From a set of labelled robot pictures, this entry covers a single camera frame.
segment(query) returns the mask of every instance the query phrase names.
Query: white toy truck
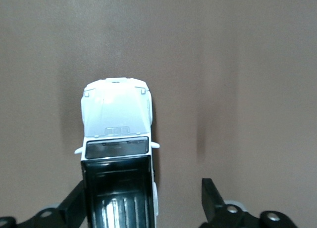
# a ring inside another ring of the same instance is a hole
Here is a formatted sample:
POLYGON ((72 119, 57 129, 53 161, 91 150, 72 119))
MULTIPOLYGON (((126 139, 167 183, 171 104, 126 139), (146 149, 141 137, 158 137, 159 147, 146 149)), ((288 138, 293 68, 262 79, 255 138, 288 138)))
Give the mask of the white toy truck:
POLYGON ((81 153, 91 228, 156 228, 158 194, 151 141, 152 98, 146 83, 107 78, 81 99, 81 153))

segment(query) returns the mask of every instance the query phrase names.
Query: toy truck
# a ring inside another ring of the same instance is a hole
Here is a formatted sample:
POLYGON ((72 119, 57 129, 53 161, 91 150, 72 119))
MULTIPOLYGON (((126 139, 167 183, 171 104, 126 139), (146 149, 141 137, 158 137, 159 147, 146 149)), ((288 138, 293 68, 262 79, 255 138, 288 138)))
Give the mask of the toy truck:
POLYGON ((156 228, 152 97, 137 79, 107 78, 88 84, 81 99, 81 153, 91 228, 156 228))

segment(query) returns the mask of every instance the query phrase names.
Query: windshield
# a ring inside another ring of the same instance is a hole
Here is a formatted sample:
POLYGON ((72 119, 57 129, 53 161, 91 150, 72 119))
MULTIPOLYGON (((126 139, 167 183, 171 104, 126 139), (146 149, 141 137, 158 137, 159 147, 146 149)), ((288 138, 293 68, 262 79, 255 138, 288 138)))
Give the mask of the windshield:
POLYGON ((148 138, 125 138, 112 140, 97 140, 87 142, 86 158, 96 159, 113 156, 146 154, 148 138))

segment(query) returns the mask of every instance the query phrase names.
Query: white plastic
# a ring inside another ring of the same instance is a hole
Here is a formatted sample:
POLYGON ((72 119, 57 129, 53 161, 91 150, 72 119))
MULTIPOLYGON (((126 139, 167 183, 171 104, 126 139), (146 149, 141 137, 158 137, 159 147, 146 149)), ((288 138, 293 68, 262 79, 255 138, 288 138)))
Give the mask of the white plastic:
POLYGON ((225 200, 224 203, 227 204, 227 205, 228 204, 236 205, 236 206, 240 207, 241 210, 244 211, 244 212, 248 211, 247 208, 244 206, 244 204, 241 203, 241 202, 238 202, 238 201, 235 201, 235 200, 225 200))
POLYGON ((148 137, 146 155, 151 156, 154 213, 157 216, 158 192, 154 182, 152 148, 159 148, 159 144, 151 141, 152 97, 147 84, 133 78, 107 78, 92 82, 84 89, 81 109, 84 141, 75 154, 81 153, 82 161, 88 160, 85 155, 89 141, 148 137))

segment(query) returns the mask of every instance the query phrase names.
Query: brown wall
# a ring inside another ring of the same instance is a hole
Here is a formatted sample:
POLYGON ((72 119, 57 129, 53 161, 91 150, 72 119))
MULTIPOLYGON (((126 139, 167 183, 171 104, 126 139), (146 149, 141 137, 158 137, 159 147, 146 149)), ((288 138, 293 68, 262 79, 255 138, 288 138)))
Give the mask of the brown wall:
POLYGON ((251 214, 317 219, 317 0, 0 0, 0 216, 81 180, 87 83, 151 89, 158 228, 196 228, 202 177, 251 214))

